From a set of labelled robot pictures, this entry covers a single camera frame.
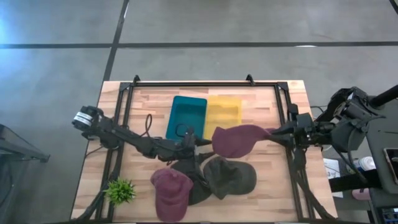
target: baseball cap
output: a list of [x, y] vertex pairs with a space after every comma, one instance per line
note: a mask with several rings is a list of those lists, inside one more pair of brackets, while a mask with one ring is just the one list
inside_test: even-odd
[[175, 169], [164, 168], [155, 171], [150, 182], [156, 190], [157, 217], [167, 223], [180, 221], [187, 212], [192, 180]]
[[210, 160], [203, 173], [211, 192], [219, 199], [226, 195], [244, 195], [256, 186], [257, 174], [253, 166], [238, 161], [227, 161], [220, 156]]
[[199, 165], [206, 157], [212, 156], [214, 153], [199, 154], [199, 160], [185, 159], [174, 163], [171, 168], [184, 173], [193, 182], [193, 187], [189, 192], [188, 205], [195, 205], [206, 200], [211, 195], [211, 190], [204, 178]]
[[266, 140], [271, 135], [270, 130], [253, 124], [228, 129], [217, 127], [211, 138], [213, 150], [225, 158], [243, 157], [252, 151], [257, 141]]

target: potted plant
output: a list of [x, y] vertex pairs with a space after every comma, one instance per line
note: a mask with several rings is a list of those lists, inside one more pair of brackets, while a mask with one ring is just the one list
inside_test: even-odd
[[118, 178], [117, 180], [108, 182], [109, 188], [104, 190], [105, 196], [114, 204], [118, 206], [123, 202], [129, 203], [136, 197], [134, 185], [131, 181]]

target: black equipment stand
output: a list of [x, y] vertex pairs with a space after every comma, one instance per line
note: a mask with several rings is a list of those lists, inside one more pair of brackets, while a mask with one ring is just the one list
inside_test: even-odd
[[0, 124], [0, 223], [9, 223], [28, 161], [47, 162], [49, 157], [13, 130]]

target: wooden tabletop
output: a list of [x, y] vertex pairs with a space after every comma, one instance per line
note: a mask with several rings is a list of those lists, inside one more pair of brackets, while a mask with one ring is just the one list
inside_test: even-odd
[[[287, 82], [291, 100], [298, 105], [299, 112], [310, 113], [304, 82]], [[98, 107], [108, 117], [114, 116], [119, 84], [120, 82], [104, 82]], [[239, 97], [242, 99], [243, 124], [255, 124], [263, 128], [280, 126], [275, 92], [271, 87], [135, 87], [129, 117], [130, 130], [143, 133], [146, 116], [150, 113], [154, 119], [150, 135], [165, 137], [175, 95], [197, 98], [208, 98], [210, 95]], [[126, 97], [122, 105], [120, 124], [125, 101]], [[282, 102], [286, 112], [283, 94]], [[99, 142], [90, 142], [87, 152], [99, 146]], [[199, 150], [211, 151], [211, 146], [204, 146]], [[98, 193], [105, 157], [106, 149], [102, 149], [85, 159], [72, 218], [81, 215]], [[235, 160], [248, 162], [256, 169], [256, 188], [250, 194], [227, 195], [223, 200], [212, 195], [203, 202], [189, 206], [182, 222], [297, 221], [284, 147], [270, 141], [260, 141], [250, 154]], [[124, 203], [115, 209], [114, 222], [159, 222], [155, 211], [155, 189], [149, 179], [155, 170], [163, 167], [166, 167], [166, 163], [147, 159], [133, 146], [125, 144], [120, 176], [132, 180], [136, 185], [137, 197], [133, 202]], [[337, 217], [319, 148], [308, 149], [306, 169], [312, 192], [326, 210]], [[300, 197], [306, 213], [302, 192]], [[104, 206], [104, 216], [107, 209], [108, 204]]]

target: black baseball cap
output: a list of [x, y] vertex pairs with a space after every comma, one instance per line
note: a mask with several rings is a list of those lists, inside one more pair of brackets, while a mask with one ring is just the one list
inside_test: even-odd
[[257, 174], [253, 166], [238, 161], [227, 161], [223, 157], [210, 160], [203, 168], [211, 192], [219, 199], [226, 195], [244, 195], [256, 186]]
[[189, 193], [188, 205], [195, 205], [206, 200], [211, 195], [211, 190], [204, 178], [199, 165], [206, 159], [214, 155], [213, 152], [208, 154], [199, 154], [198, 159], [185, 159], [174, 163], [171, 168], [189, 177], [193, 182], [193, 187]]

